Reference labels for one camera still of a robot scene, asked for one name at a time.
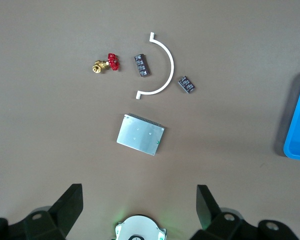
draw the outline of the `gate valve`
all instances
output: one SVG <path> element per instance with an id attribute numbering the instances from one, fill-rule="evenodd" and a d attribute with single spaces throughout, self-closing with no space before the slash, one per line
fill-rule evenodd
<path id="1" fill-rule="evenodd" d="M 120 63 L 117 56 L 113 53 L 108 54 L 108 61 L 98 60 L 94 63 L 92 70 L 98 74 L 102 69 L 112 68 L 113 71 L 119 69 Z"/>

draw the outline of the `rectangular metal plate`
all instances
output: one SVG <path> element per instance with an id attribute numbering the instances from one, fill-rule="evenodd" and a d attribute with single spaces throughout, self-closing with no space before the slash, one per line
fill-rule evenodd
<path id="1" fill-rule="evenodd" d="M 116 142 L 155 155 L 165 128 L 134 114 L 125 114 Z"/>

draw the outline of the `white semicircular pipe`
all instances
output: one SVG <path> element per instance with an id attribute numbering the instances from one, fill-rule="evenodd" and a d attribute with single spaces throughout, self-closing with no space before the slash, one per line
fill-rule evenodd
<path id="1" fill-rule="evenodd" d="M 174 71 L 175 71 L 175 63 L 174 63 L 174 59 L 172 58 L 172 55 L 171 55 L 170 51 L 161 42 L 155 40 L 155 33 L 154 32 L 150 33 L 150 40 L 149 41 L 151 43 L 157 44 L 160 47 L 162 47 L 163 50 L 165 50 L 166 54 L 168 54 L 170 62 L 171 62 L 171 72 L 170 72 L 170 76 L 169 76 L 168 80 L 166 81 L 166 83 L 162 87 L 160 87 L 158 90 L 155 90 L 155 91 L 138 91 L 136 93 L 136 97 L 135 97 L 136 99 L 140 99 L 142 94 L 143 95 L 153 95 L 153 94 L 160 93 L 163 89 L 165 89 L 169 85 L 169 83 L 171 82 L 172 76 L 174 75 Z"/>

